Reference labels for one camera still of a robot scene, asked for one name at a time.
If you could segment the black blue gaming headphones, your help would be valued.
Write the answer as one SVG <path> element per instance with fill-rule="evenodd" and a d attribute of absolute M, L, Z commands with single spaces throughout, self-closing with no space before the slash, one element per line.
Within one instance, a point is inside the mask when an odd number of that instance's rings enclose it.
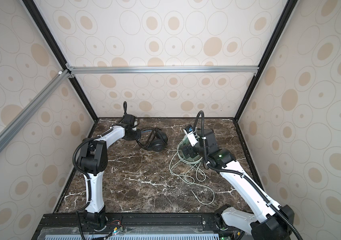
<path fill-rule="evenodd" d="M 136 140 L 136 143 L 141 149 L 158 153 L 167 146 L 168 137 L 160 128 L 145 128 L 141 130 L 141 136 L 144 133 L 149 133 L 148 138 L 144 143 L 140 142 L 140 139 Z"/>

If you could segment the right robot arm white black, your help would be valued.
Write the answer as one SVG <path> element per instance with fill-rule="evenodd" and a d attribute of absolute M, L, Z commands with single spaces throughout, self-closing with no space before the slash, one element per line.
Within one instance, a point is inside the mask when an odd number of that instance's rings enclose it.
<path fill-rule="evenodd" d="M 219 147 L 213 130 L 193 130 L 192 126 L 188 126 L 184 133 L 182 156 L 200 159 L 209 169 L 220 174 L 252 210 L 249 214 L 229 205 L 221 207 L 215 212 L 219 229 L 234 227 L 250 234 L 255 240 L 288 240 L 291 234 L 296 233 L 294 211 L 288 205 L 282 207 L 268 196 L 250 178 L 234 155 Z"/>

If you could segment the mint green headphones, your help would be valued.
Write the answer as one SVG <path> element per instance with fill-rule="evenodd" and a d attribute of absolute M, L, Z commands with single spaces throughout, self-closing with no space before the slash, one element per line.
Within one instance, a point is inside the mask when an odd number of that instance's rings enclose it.
<path fill-rule="evenodd" d="M 179 143 L 179 155 L 184 162 L 187 163 L 199 163 L 202 160 L 202 156 L 200 155 L 200 143 L 199 137 L 197 134 L 194 134 L 196 144 L 192 146 L 189 141 L 187 135 L 185 135 L 182 141 Z"/>

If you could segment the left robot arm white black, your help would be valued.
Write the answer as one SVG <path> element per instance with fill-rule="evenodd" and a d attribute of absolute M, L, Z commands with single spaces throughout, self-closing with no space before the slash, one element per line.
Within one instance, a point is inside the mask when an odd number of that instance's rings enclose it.
<path fill-rule="evenodd" d="M 121 120 L 102 134 L 83 140 L 72 156 L 74 168 L 84 176 L 86 204 L 80 210 L 87 224 L 101 229 L 106 226 L 105 204 L 102 197 L 102 178 L 108 164 L 107 149 L 116 141 L 138 140 L 139 120 L 134 115 L 124 114 Z"/>

